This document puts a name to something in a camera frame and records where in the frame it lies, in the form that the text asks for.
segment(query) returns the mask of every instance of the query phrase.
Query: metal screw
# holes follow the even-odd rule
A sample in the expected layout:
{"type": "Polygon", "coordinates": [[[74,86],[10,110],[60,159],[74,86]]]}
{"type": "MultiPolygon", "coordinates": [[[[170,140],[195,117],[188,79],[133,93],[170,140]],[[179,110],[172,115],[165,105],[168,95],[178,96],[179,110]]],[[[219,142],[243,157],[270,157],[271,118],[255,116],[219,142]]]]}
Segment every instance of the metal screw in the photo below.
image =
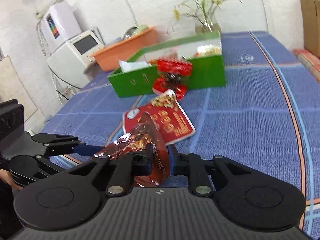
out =
{"type": "Polygon", "coordinates": [[[196,188],[196,192],[199,194],[208,194],[211,192],[211,189],[207,186],[199,186],[196,188]]]}
{"type": "Polygon", "coordinates": [[[119,194],[123,192],[123,187],[120,186],[111,186],[110,188],[108,188],[108,191],[111,194],[119,194]]]}

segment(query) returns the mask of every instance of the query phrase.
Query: orange plastic tub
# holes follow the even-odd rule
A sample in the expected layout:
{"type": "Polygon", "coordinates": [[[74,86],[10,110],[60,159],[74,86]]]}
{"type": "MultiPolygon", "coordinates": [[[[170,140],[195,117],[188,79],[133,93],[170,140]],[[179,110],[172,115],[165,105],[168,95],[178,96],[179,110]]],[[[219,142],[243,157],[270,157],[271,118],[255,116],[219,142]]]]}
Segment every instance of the orange plastic tub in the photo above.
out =
{"type": "Polygon", "coordinates": [[[92,54],[104,71],[116,69],[119,60],[127,60],[131,55],[142,49],[157,43],[156,27],[150,27],[131,39],[120,41],[109,47],[98,50],[92,54]]]}

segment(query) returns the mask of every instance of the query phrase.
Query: green storage box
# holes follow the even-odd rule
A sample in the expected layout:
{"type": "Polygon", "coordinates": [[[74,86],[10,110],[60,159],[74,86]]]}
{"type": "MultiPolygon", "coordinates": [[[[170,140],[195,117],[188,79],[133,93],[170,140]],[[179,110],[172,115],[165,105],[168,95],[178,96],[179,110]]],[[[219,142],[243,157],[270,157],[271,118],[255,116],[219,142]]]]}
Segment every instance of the green storage box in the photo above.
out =
{"type": "MultiPolygon", "coordinates": [[[[165,41],[156,45],[145,47],[127,60],[127,62],[149,61],[157,59],[164,53],[176,52],[178,56],[197,52],[197,47],[209,44],[219,45],[221,50],[220,33],[200,33],[196,36],[165,41]]],[[[226,85],[222,55],[193,58],[185,56],[192,63],[193,70],[189,79],[188,89],[206,87],[220,87],[226,85]]],[[[123,73],[121,68],[114,70],[109,76],[115,92],[119,97],[152,94],[152,86],[159,77],[156,66],[123,73]]]]}

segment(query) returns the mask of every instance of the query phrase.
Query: circular pad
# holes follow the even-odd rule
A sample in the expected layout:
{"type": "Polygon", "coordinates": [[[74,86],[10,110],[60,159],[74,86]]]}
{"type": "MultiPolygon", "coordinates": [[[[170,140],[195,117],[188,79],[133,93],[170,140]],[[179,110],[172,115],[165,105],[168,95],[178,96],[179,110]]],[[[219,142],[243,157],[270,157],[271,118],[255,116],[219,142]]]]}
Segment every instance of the circular pad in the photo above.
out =
{"type": "Polygon", "coordinates": [[[70,204],[72,200],[72,191],[64,187],[45,189],[37,195],[39,205],[46,208],[61,208],[70,204]]]}
{"type": "Polygon", "coordinates": [[[295,186],[265,174],[233,176],[216,197],[230,220],[266,232],[298,225],[306,203],[295,186]]]}
{"type": "Polygon", "coordinates": [[[282,194],[269,187],[254,187],[245,193],[249,204],[258,208],[276,207],[282,202],[282,194]]]}
{"type": "Polygon", "coordinates": [[[14,200],[14,209],[28,227],[62,230],[80,225],[96,214],[98,190],[83,176],[62,172],[26,186],[14,200]]]}

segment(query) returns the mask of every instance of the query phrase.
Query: red snack bag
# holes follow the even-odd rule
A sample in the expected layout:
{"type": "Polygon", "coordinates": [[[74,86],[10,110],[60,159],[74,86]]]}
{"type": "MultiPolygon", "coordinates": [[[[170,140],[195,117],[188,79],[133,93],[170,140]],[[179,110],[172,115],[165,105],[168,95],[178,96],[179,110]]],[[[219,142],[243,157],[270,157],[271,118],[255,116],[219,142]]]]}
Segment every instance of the red snack bag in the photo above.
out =
{"type": "Polygon", "coordinates": [[[166,145],[179,142],[196,132],[186,113],[176,101],[176,95],[172,90],[167,90],[155,97],[145,106],[125,112],[123,114],[124,132],[141,122],[144,112],[150,114],[166,145]]]}
{"type": "Polygon", "coordinates": [[[187,92],[186,85],[192,72],[192,64],[174,58],[160,58],[156,64],[160,77],[152,87],[153,92],[159,95],[171,89],[176,93],[177,100],[182,99],[187,92]]]}
{"type": "Polygon", "coordinates": [[[144,150],[148,143],[152,143],[154,149],[152,172],[149,176],[136,176],[134,180],[136,186],[157,187],[170,174],[169,155],[162,136],[150,115],[144,112],[140,116],[139,122],[132,126],[129,133],[124,134],[93,157],[107,155],[110,160],[114,160],[129,152],[144,150]]]}
{"type": "Polygon", "coordinates": [[[192,64],[189,61],[179,60],[175,58],[159,58],[157,59],[157,70],[181,76],[190,76],[192,72],[192,64]]]}
{"type": "Polygon", "coordinates": [[[168,89],[174,91],[177,96],[177,100],[181,100],[185,93],[187,92],[187,87],[182,84],[172,85],[171,83],[167,82],[164,77],[160,77],[156,79],[155,83],[153,84],[152,91],[156,95],[161,95],[162,93],[166,92],[168,89]]]}

